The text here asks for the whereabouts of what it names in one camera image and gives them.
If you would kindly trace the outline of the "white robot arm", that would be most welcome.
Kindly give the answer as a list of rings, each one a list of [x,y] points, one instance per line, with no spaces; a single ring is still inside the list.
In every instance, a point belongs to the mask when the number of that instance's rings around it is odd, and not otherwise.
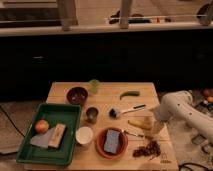
[[[193,107],[193,96],[189,91],[165,94],[160,104],[153,109],[153,114],[158,122],[167,122],[172,116],[177,116],[213,144],[213,118]]]

